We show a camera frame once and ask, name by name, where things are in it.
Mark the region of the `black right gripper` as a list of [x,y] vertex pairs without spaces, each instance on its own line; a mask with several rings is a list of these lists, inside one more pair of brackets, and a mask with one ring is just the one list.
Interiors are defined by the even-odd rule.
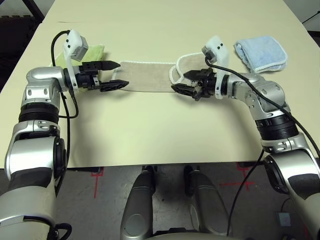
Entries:
[[183,76],[189,80],[195,80],[200,89],[196,90],[193,86],[183,83],[172,84],[171,88],[176,93],[193,97],[196,101],[199,101],[201,98],[210,98],[214,95],[217,79],[211,67],[201,70],[190,70],[185,72]]

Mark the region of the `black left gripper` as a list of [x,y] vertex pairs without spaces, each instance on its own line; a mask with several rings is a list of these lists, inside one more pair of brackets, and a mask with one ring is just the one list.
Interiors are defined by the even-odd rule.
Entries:
[[111,71],[121,65],[111,60],[82,62],[78,66],[78,73],[75,74],[78,88],[88,90],[100,90],[100,92],[110,92],[126,87],[130,82],[125,80],[110,80],[100,82],[98,79],[99,70]]

